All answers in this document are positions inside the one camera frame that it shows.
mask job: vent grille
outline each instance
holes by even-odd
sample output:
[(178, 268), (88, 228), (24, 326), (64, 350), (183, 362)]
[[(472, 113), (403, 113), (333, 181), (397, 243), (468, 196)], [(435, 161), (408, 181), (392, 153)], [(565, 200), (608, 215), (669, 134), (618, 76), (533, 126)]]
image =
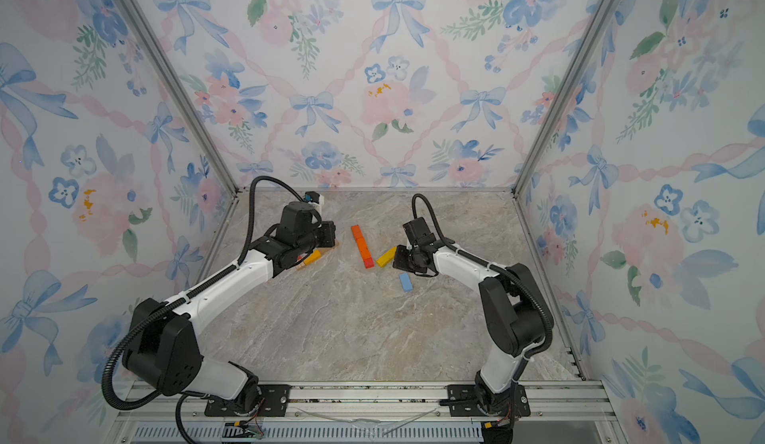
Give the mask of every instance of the vent grille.
[[(347, 422), (266, 422), (263, 442), (483, 442), (481, 426), (472, 422), (410, 422), (383, 435), (386, 426), (354, 427)], [(186, 430), (199, 444), (257, 442), (221, 422), (189, 422)], [(183, 442), (175, 422), (141, 422), (131, 442)]]

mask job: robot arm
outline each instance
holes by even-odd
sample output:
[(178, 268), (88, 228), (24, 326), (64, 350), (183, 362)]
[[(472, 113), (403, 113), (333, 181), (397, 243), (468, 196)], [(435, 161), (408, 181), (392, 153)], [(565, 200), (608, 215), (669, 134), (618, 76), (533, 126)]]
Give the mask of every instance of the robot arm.
[(123, 365), (165, 396), (205, 395), (235, 413), (247, 415), (253, 411), (259, 401), (258, 378), (237, 364), (204, 357), (197, 340), (217, 315), (245, 293), (300, 264), (300, 257), (308, 257), (314, 248), (334, 246), (335, 226), (332, 221), (321, 220), (322, 201), (318, 193), (308, 192), (305, 199), (290, 202), (279, 224), (259, 239), (248, 239), (246, 254), (213, 277), (171, 296), (165, 303), (153, 299), (140, 303), (133, 313), (131, 329), (146, 322), (166, 303), (179, 304), (127, 344)]
[[(424, 218), (417, 217), (417, 199), (430, 211), (437, 236)], [(490, 416), (509, 414), (526, 363), (550, 346), (553, 321), (548, 305), (525, 265), (504, 267), (488, 262), (445, 238), (422, 194), (412, 197), (412, 212), (414, 220), (403, 226), (408, 245), (396, 248), (393, 267), (420, 277), (445, 274), (480, 294), (492, 343), (486, 363), (476, 374), (473, 400)], [(512, 304), (509, 295), (520, 300)]]

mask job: mounting plate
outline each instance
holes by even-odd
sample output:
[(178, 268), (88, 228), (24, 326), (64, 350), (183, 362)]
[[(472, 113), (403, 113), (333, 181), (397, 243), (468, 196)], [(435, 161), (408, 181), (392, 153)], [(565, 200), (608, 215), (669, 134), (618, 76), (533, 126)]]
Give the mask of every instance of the mounting plate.
[[(454, 404), (449, 404), (449, 414), (452, 417), (494, 417), (488, 416), (478, 407), (478, 401), (473, 392), (474, 388), (472, 384), (450, 384), (446, 386), (449, 401), (455, 401)], [(516, 417), (531, 416), (526, 389), (520, 384), (516, 388), (515, 405)]]
[[(263, 395), (263, 404), (258, 410), (258, 417), (284, 417), (289, 404), (289, 384), (259, 384)], [(242, 417), (234, 412), (224, 410), (221, 401), (207, 401), (204, 415), (207, 417)]]

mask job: blue block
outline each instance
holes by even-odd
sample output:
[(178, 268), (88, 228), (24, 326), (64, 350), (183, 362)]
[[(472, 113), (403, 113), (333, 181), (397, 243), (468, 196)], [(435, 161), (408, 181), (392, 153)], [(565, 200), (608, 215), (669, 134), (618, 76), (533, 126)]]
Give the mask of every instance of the blue block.
[(412, 291), (412, 281), (409, 279), (409, 274), (402, 273), (398, 276), (398, 279), (401, 280), (401, 286), (404, 287), (404, 291)]

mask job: yellow block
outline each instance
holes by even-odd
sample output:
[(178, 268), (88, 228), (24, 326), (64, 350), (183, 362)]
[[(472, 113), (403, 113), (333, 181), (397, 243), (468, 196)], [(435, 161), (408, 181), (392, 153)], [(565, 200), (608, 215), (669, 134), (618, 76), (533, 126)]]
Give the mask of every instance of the yellow block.
[(396, 256), (396, 247), (391, 248), (385, 254), (377, 259), (377, 264), (380, 266), (380, 268), (385, 267), (387, 264), (393, 260), (393, 257)]
[(318, 260), (319, 258), (321, 258), (321, 253), (319, 252), (319, 250), (314, 250), (314, 252), (308, 256), (308, 258), (303, 260), (303, 263), (298, 265), (298, 268), (302, 268), (302, 267), (305, 267), (307, 265), (310, 265), (313, 262), (315, 262), (316, 260)]

